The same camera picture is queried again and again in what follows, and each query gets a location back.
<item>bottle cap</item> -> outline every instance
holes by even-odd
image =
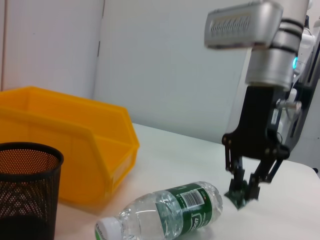
[[[115,217],[106,217],[95,225],[96,240],[123,240],[122,225]]]

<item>yellow plastic bin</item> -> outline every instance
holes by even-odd
[[[7,142],[61,151],[59,198],[81,206],[106,203],[139,148],[125,108],[36,87],[0,93],[0,143]]]

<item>mesh pencil holder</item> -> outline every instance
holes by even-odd
[[[53,240],[63,155],[31,142],[0,144],[0,240]]]

